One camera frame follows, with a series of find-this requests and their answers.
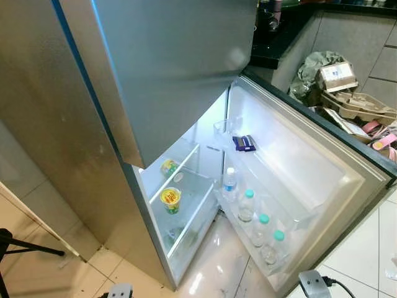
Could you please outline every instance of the black countertop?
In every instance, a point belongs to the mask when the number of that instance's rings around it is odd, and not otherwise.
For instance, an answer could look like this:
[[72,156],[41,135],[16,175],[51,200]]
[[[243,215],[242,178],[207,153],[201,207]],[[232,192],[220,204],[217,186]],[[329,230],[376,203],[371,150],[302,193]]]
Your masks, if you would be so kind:
[[276,70],[282,55],[291,46],[312,15],[318,10],[341,11],[397,17],[397,8],[353,4],[306,3],[282,9],[280,27],[276,33],[257,30],[252,43],[252,66]]

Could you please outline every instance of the small water bottle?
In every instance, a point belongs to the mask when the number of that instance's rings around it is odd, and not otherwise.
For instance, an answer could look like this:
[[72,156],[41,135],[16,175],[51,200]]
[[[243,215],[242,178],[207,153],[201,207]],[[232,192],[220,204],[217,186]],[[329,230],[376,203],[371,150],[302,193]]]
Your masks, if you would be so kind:
[[261,214],[258,221],[254,223],[251,236],[251,241],[254,246],[261,247],[263,245],[266,235],[269,234],[269,222],[269,216]]
[[237,197],[237,179],[234,168],[228,168],[223,177],[222,194],[226,201],[232,203]]
[[273,265],[283,258],[284,254],[284,240],[285,235],[280,230],[277,230],[273,234],[273,239],[270,244],[263,246],[261,255],[265,262],[269,265]]
[[254,191],[247,189],[238,202],[238,218],[242,222],[250,222],[254,215]]

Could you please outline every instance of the black cable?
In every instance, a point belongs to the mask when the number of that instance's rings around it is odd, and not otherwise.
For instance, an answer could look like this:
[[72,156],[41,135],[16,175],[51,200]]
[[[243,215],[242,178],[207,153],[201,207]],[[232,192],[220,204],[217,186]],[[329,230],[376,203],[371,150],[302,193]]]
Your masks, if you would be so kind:
[[323,278],[325,284],[327,285],[327,287],[331,287],[332,284],[338,284],[341,287],[343,287],[343,289],[351,296],[351,298],[355,298],[353,293],[351,293],[351,291],[340,281],[337,281],[336,279],[329,278],[328,276],[322,276],[322,278]]

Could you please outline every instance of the tiled floor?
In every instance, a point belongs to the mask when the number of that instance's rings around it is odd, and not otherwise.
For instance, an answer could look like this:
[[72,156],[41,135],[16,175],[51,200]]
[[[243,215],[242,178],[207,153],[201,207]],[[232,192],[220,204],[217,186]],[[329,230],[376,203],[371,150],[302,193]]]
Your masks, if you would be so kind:
[[[384,202],[318,268],[322,275],[346,284],[357,298],[397,297],[397,281],[385,276],[385,270],[397,269],[391,262],[397,253],[396,196]],[[61,248],[41,227],[27,239]],[[88,263],[70,254],[64,258],[37,252],[6,256],[0,270],[15,298],[95,298],[108,292],[115,282],[133,284],[135,298],[273,298],[265,294],[269,284],[222,216],[217,217],[205,237],[177,292],[104,248]],[[339,286],[330,289],[335,298],[348,297]],[[288,298],[301,297],[304,294],[297,288]]]

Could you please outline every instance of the green bottle cap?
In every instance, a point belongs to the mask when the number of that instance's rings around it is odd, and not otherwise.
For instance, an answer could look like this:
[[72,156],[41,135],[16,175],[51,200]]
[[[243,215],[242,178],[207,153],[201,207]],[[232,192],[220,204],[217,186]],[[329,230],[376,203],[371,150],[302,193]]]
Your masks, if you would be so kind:
[[270,218],[269,218],[269,216],[267,216],[266,214],[261,214],[261,215],[259,216],[259,221],[260,221],[262,224],[268,224],[268,223],[269,223],[269,220],[270,220]]
[[281,232],[280,230],[277,230],[274,232],[273,237],[277,240],[277,241],[283,241],[284,240],[284,233]]
[[246,190],[246,197],[248,197],[248,198],[254,197],[254,191],[252,189],[247,189]]

